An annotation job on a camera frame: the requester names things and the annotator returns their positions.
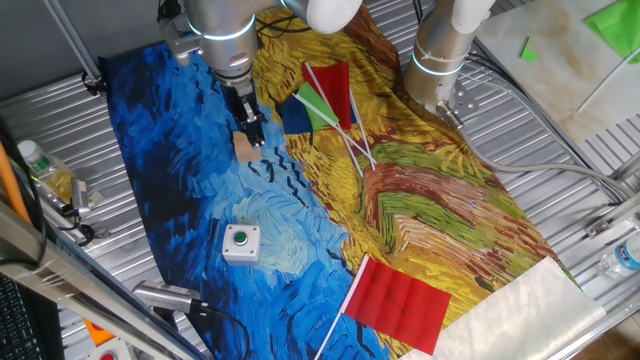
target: green paper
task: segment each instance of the green paper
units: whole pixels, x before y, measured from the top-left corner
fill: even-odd
[[[313,89],[308,82],[305,82],[298,90],[298,95],[300,95],[303,99],[307,100],[311,105],[315,106],[316,109],[320,110],[321,113],[325,114],[329,117],[329,119],[333,120],[334,124],[339,124],[340,120],[336,114],[333,113],[329,105],[322,100],[320,95]],[[313,131],[320,131],[330,127],[324,119],[320,117],[320,115],[316,114],[313,110],[307,109],[307,115],[309,116],[309,121],[311,122],[311,128]]]
[[[585,22],[623,59],[640,47],[640,0],[621,0]],[[640,63],[640,55],[629,63]]]
[[[522,55],[520,55],[520,58],[522,60],[524,60],[524,61],[528,61],[530,63],[533,63],[538,58],[538,54],[536,54],[533,51],[529,50],[529,46],[531,46],[531,39],[533,39],[533,38],[530,36],[529,40],[527,40],[527,44],[524,46],[524,50],[522,50]]]

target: table surface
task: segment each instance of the table surface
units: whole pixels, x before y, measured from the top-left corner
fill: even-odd
[[[487,20],[478,38],[547,113],[580,143],[640,113],[640,66],[623,66],[579,113],[578,107],[622,61],[584,22],[613,0],[539,0]],[[520,59],[529,37],[535,63]]]

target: silver cylinder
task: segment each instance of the silver cylinder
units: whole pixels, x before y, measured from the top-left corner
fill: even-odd
[[[252,2],[229,0],[186,0],[189,26],[201,36],[202,59],[227,78],[242,76],[251,69],[258,51]]]
[[[454,2],[438,0],[423,19],[404,76],[411,97],[434,114],[440,101],[451,100],[458,71],[475,36],[475,32],[462,34],[453,27]]]

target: plastic bottle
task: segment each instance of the plastic bottle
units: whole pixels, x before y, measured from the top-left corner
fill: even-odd
[[[625,240],[600,259],[600,273],[613,278],[629,276],[640,271],[640,236]]]
[[[74,178],[71,170],[60,159],[45,153],[31,140],[20,142],[18,149],[33,175],[45,183],[60,200],[69,204],[72,195],[71,179]]]

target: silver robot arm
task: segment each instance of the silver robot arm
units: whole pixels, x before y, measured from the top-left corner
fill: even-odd
[[[458,71],[494,2],[437,0],[435,9],[422,20],[404,84],[431,113],[437,113],[440,102],[452,99]]]
[[[255,14],[286,6],[321,33],[342,29],[355,16],[362,0],[185,0],[181,13],[177,0],[165,0],[158,11],[163,38],[178,63],[189,65],[192,52],[213,70],[220,82],[227,109],[253,147],[264,144],[262,122],[253,83],[253,60],[258,52]],[[177,22],[186,22],[182,36]]]

